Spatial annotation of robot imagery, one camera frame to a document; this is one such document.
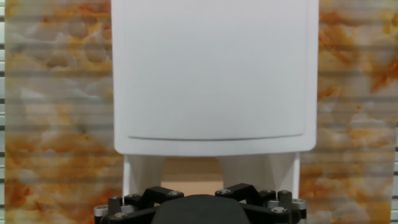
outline metal screw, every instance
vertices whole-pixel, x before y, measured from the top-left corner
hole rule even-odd
[[[108,206],[107,205],[100,205],[100,206],[96,207],[96,209],[105,209],[105,208],[108,208]]]
[[[117,218],[117,219],[119,219],[119,218],[124,218],[124,217],[126,217],[126,216],[127,216],[127,215],[124,214],[123,212],[118,212],[118,213],[114,214],[114,217]]]
[[[275,207],[273,209],[271,209],[272,212],[277,213],[277,214],[281,214],[281,213],[285,213],[286,209],[284,207]]]
[[[138,195],[136,195],[136,194],[128,194],[128,195],[126,195],[126,197],[136,197],[136,196],[138,196]]]
[[[180,195],[180,194],[181,194],[181,192],[179,192],[177,190],[173,190],[173,191],[169,192],[169,195],[171,195],[171,196],[177,196],[177,195]]]
[[[220,195],[229,194],[229,193],[231,193],[231,191],[228,189],[221,189],[216,192],[216,194],[220,194]]]

